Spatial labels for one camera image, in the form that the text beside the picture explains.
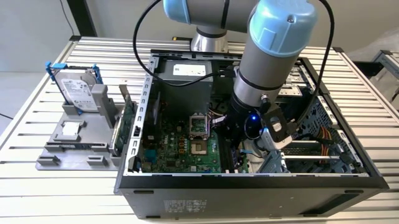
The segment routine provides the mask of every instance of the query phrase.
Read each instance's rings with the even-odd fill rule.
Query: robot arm
[[[164,0],[169,19],[186,24],[247,32],[247,23],[259,0]]]
[[[225,136],[232,145],[237,145],[247,136],[248,117],[257,114],[265,123],[261,139],[267,146],[284,147],[285,144],[279,143],[289,138],[289,133],[273,101],[309,41],[316,23],[312,4],[307,0],[164,0],[162,3],[166,16],[178,22],[248,31],[224,119]],[[275,117],[279,125],[269,122]]]

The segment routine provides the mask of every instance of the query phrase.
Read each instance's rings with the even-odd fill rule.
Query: metal bracket
[[[257,173],[289,173],[284,153],[280,150],[273,150],[268,153]]]

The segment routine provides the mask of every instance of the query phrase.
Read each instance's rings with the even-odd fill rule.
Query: black cable
[[[332,45],[332,38],[333,38],[333,29],[335,29],[335,20],[333,20],[333,14],[332,14],[332,9],[331,9],[331,6],[327,2],[327,0],[319,0],[321,2],[321,4],[324,5],[325,7],[325,10],[328,12],[328,17],[329,17],[329,36],[328,36],[328,42],[327,42],[327,47],[325,47],[325,53],[324,53],[324,58],[323,58],[323,62],[321,62],[321,67],[320,67],[320,73],[319,73],[319,79],[317,79],[317,83],[316,83],[316,88],[313,90],[313,94],[312,94],[312,97],[311,97],[311,101],[309,101],[309,104],[308,106],[305,107],[305,110],[304,112],[301,113],[297,121],[296,121],[296,125],[299,126],[300,123],[303,122],[304,120],[304,117],[307,115],[307,113],[309,112],[309,109],[312,107],[312,104],[313,104],[313,101],[316,99],[316,96],[317,96],[317,92],[319,92],[319,89],[320,89],[320,84],[321,84],[321,77],[323,77],[323,73],[324,73],[324,67],[325,67],[325,64],[327,64],[327,58],[328,58],[328,54],[329,54],[329,48],[331,48],[331,45]]]
[[[261,132],[260,132],[260,134],[259,134],[257,137],[251,138],[249,135],[248,135],[248,133],[247,133],[247,122],[248,122],[248,119],[249,119],[251,116],[252,116],[252,115],[249,114],[249,116],[247,116],[245,121],[244,121],[244,134],[245,134],[245,137],[247,137],[249,140],[256,140],[256,139],[260,138],[260,136],[261,136],[261,134],[263,134],[263,131],[264,131],[264,124],[263,124],[263,120],[261,120],[261,118],[260,118]]]
[[[259,140],[260,140],[260,138],[253,140],[255,148],[257,148],[260,151],[265,151],[267,149],[265,149],[265,148],[261,148],[261,147],[257,145]]]
[[[10,120],[13,120],[13,118],[12,118],[12,117],[9,117],[9,116],[4,115],[2,113],[0,113],[0,116],[2,116],[2,117],[5,117],[5,118],[8,118],[8,119],[10,119]]]
[[[196,82],[198,82],[200,80],[208,78],[208,77],[212,77],[212,76],[218,76],[217,73],[210,73],[210,74],[206,74],[204,75],[202,77],[186,82],[186,83],[182,83],[182,84],[172,84],[166,81],[164,81],[161,78],[158,78],[150,71],[149,69],[146,68],[146,66],[144,65],[144,63],[141,62],[141,59],[138,57],[138,52],[137,52],[137,33],[138,33],[138,28],[140,28],[140,24],[145,18],[145,15],[149,13],[150,9],[154,7],[154,5],[160,2],[161,0],[154,0],[149,6],[145,8],[138,20],[137,20],[137,23],[136,23],[136,27],[134,27],[134,31],[133,31],[133,52],[134,52],[134,56],[136,56],[136,59],[137,59],[137,62],[140,64],[140,66],[142,67],[144,71],[148,73],[148,75],[150,75],[154,79],[157,79],[160,82],[165,83],[166,85],[169,86],[173,86],[173,87],[182,87],[182,86],[188,86],[190,84],[194,84]]]
[[[66,22],[68,22],[68,25],[69,25],[69,27],[70,27],[70,30],[72,30],[72,35],[74,36],[74,32],[73,32],[73,29],[72,29],[72,26],[70,26],[70,23],[69,23],[69,19],[68,19],[68,17],[66,17],[66,14],[65,14],[62,0],[60,0],[60,3],[61,3],[61,7],[62,7],[62,13],[64,13],[64,17],[65,17],[65,20],[66,20]]]
[[[244,153],[244,154],[251,154],[252,156],[257,157],[259,159],[263,159],[263,157],[259,155],[255,155],[255,153]]]

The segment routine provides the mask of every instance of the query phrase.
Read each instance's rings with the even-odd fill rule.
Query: metal chassis frame
[[[168,51],[174,56],[182,56],[184,53],[196,54],[196,59],[209,59],[209,56],[201,57],[202,53],[193,53],[193,52],[181,52],[181,51]],[[240,60],[238,54],[214,54],[221,55],[226,57],[226,60]],[[307,58],[301,59],[307,72],[311,74],[312,79],[317,79],[316,72],[313,70],[312,65],[309,64],[309,61]],[[158,58],[156,56],[152,56],[149,58],[149,70],[153,71],[154,67],[158,63]],[[325,98],[327,104],[331,106],[333,115],[340,123],[340,128],[345,132],[349,142],[353,144],[353,148],[356,149],[357,156],[360,157],[364,167],[368,169],[369,177],[357,177],[353,178],[351,175],[341,175],[339,179],[336,179],[336,176],[324,176],[324,175],[315,175],[315,176],[303,176],[295,174],[291,174],[288,176],[284,176],[285,174],[213,174],[213,175],[204,175],[204,174],[153,174],[148,173],[138,173],[138,174],[130,174],[129,167],[132,163],[129,164],[128,160],[133,159],[134,156],[138,154],[138,142],[141,138],[141,132],[142,132],[142,121],[145,116],[145,109],[144,106],[146,106],[146,101],[149,97],[149,90],[150,90],[150,83],[152,83],[152,77],[145,75],[145,81],[144,81],[144,88],[141,93],[141,99],[140,104],[137,108],[137,114],[136,114],[136,121],[134,121],[134,129],[140,129],[140,133],[137,135],[133,135],[129,142],[129,147],[126,149],[126,153],[122,154],[122,157],[126,157],[128,159],[122,158],[120,167],[118,167],[118,173],[116,178],[116,185],[114,185],[114,192],[122,193],[128,202],[129,198],[134,194],[153,194],[156,190],[160,189],[168,189],[170,192],[178,190],[178,189],[284,189],[287,186],[292,189],[319,189],[319,188],[328,188],[328,189],[347,189],[344,192],[364,192],[365,189],[373,189],[372,192],[368,192],[367,194],[361,195],[360,197],[355,197],[343,204],[337,205],[332,209],[329,209],[323,214],[301,214],[304,216],[312,215],[312,216],[329,216],[333,213],[339,212],[344,208],[352,206],[365,198],[376,195],[385,189],[388,189],[388,185],[377,171],[377,169],[373,166],[373,163],[371,162],[371,159],[361,148],[361,144],[359,143],[353,132],[343,118],[343,115],[329,97],[329,93],[325,88],[320,89],[320,94]]]

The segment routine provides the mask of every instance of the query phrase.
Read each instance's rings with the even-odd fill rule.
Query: motherboard
[[[210,131],[206,138],[193,138],[206,130],[202,119],[160,123],[160,141],[144,150],[142,172],[145,173],[221,173],[217,134]],[[247,173],[247,157],[237,172]]]

